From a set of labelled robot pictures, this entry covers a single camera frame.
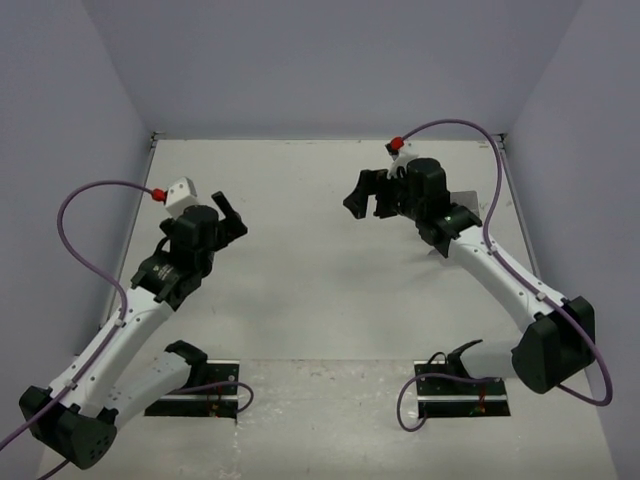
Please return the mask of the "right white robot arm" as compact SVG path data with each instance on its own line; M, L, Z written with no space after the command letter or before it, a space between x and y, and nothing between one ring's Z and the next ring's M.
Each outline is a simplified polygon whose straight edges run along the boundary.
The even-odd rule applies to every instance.
M343 204L357 218L376 201L380 219L413 221L421 239L474 277L510 315L522 336L515 341L472 340L451 351L448 385L467 393L482 378L515 377L544 394L590 366L595 355L595 312L581 296L568 299L524 269L485 235L481 219L452 201L446 173L432 158L400 167L363 170Z

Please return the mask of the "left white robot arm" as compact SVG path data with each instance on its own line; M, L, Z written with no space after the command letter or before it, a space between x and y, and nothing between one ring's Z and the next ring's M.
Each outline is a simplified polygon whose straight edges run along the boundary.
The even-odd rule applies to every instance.
M202 285L215 254L248 232L222 192L212 205L193 195L172 200L164 236L131 279L125 301L72 364L47 387L30 386L19 407L34 438L86 470L109 450L133 416L178 389L201 390L206 355L184 342L169 345L135 385L117 380L149 337Z

